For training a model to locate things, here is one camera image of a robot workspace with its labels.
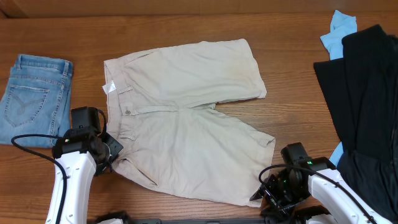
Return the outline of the beige khaki shorts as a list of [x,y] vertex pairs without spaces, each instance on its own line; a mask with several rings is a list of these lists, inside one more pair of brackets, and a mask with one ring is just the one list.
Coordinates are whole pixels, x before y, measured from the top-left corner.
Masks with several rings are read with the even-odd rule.
[[104,75],[118,174],[178,197],[261,206],[253,195],[275,138],[215,108],[266,96],[246,40],[134,52],[106,60]]

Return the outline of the light blue cloth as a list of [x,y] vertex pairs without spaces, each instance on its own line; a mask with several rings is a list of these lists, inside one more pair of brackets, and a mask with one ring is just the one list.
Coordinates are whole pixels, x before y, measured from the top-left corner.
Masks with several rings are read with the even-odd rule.
[[313,65],[341,141],[330,157],[334,165],[338,165],[341,156],[353,145],[353,119],[346,83],[342,40],[357,30],[358,26],[354,16],[335,11],[330,24],[330,32],[320,37],[330,59]]

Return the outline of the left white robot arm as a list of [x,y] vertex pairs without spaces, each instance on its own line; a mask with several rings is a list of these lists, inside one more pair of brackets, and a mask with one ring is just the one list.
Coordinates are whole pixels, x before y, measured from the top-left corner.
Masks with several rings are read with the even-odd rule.
[[93,177],[101,175],[123,149],[108,133],[88,127],[68,130],[52,148],[55,183],[46,223],[86,223]]

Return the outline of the black garment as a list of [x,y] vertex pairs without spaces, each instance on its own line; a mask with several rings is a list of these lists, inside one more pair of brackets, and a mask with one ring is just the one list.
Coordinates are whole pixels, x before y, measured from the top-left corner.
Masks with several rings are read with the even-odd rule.
[[375,25],[342,44],[343,58],[313,65],[343,145],[337,169],[375,212],[397,223],[397,37]]

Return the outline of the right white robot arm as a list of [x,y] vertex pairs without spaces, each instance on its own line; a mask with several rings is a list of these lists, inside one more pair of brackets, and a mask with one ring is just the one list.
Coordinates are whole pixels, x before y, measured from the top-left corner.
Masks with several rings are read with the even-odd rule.
[[250,200],[265,199],[266,223],[374,223],[391,221],[356,194],[325,157],[286,160],[259,174]]

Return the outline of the folded blue denim jeans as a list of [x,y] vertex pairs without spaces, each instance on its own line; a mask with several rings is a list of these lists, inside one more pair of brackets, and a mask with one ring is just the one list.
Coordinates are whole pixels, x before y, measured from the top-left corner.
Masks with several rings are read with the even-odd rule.
[[1,144],[14,136],[62,137],[70,129],[73,64],[20,54],[1,99]]

